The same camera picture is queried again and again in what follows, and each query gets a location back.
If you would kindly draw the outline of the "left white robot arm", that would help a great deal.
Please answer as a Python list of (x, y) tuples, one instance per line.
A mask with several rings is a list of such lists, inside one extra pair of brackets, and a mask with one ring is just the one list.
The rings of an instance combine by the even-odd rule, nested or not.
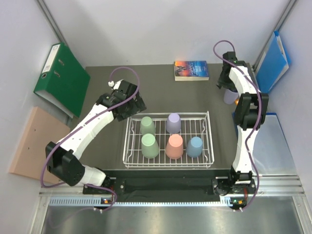
[(115, 119), (122, 121), (146, 110), (138, 86), (120, 80), (110, 83), (112, 92), (101, 95), (89, 114), (67, 136), (45, 148), (47, 171), (69, 186), (91, 184), (99, 193), (109, 191), (105, 172), (82, 165), (80, 158), (98, 133)]

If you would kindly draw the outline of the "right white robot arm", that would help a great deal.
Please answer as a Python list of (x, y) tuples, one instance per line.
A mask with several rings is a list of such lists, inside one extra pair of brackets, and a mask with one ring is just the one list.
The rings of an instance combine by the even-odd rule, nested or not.
[(238, 60), (234, 51), (224, 53), (222, 60), (217, 87), (237, 92), (239, 95), (234, 112), (234, 123), (238, 130), (237, 150), (227, 181), (229, 190), (239, 193), (253, 184), (254, 142), (265, 121), (269, 95), (259, 91), (252, 82), (246, 62)]

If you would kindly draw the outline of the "green cup front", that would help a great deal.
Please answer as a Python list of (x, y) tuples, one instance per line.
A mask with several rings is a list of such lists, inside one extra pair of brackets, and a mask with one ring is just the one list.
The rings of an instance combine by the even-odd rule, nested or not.
[(159, 145), (152, 134), (145, 134), (141, 138), (142, 154), (146, 158), (155, 158), (159, 154)]

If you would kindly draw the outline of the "blue cup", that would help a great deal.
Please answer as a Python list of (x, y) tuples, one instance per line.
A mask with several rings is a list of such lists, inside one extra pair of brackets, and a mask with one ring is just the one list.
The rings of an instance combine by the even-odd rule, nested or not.
[(189, 157), (199, 157), (203, 150), (203, 141), (200, 137), (193, 137), (187, 144), (186, 153)]

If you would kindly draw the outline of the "purple cup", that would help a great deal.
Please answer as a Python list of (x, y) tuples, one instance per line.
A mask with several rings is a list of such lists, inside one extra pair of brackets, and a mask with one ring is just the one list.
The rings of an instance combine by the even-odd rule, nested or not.
[(171, 113), (166, 121), (166, 131), (170, 134), (177, 134), (181, 130), (181, 119), (179, 114)]
[(226, 104), (231, 105), (237, 100), (238, 97), (239, 97), (238, 92), (234, 92), (234, 91), (231, 91), (229, 89), (226, 89), (225, 93), (224, 93), (223, 101)]

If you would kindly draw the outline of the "green cup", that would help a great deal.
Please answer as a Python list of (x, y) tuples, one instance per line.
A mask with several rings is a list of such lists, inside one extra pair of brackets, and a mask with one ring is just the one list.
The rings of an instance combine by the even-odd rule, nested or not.
[(156, 128), (153, 120), (150, 117), (143, 117), (140, 122), (140, 131), (142, 135), (156, 134)]
[(142, 154), (146, 158), (155, 158), (159, 154), (159, 145), (152, 134), (145, 134), (141, 138)]

